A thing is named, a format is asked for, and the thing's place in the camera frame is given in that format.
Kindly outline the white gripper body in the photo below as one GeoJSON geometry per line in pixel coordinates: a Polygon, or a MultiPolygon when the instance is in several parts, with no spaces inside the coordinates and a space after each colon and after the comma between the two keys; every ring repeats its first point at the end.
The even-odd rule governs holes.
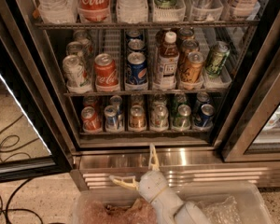
{"type": "Polygon", "coordinates": [[[139,182],[139,194],[156,211],[158,224],[175,224],[175,213],[184,204],[160,171],[148,171],[139,182]]]}

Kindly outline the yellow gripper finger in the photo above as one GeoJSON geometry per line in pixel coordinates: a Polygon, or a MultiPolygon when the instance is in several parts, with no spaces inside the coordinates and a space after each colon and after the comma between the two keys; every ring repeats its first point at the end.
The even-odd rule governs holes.
{"type": "Polygon", "coordinates": [[[116,185],[130,190],[139,190],[139,183],[134,176],[115,176],[111,175],[109,179],[116,185]]]}
{"type": "Polygon", "coordinates": [[[157,155],[156,148],[153,144],[149,145],[149,161],[148,168],[153,171],[160,170],[160,163],[157,155]]]}

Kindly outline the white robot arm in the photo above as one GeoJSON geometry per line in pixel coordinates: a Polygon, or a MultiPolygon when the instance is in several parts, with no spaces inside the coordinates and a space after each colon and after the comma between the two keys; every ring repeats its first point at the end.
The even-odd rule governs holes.
{"type": "Polygon", "coordinates": [[[193,202],[185,202],[169,187],[160,170],[153,144],[149,146],[148,171],[136,181],[134,176],[111,175],[110,180],[126,189],[136,190],[154,208],[158,224],[211,224],[203,211],[193,202]]]}

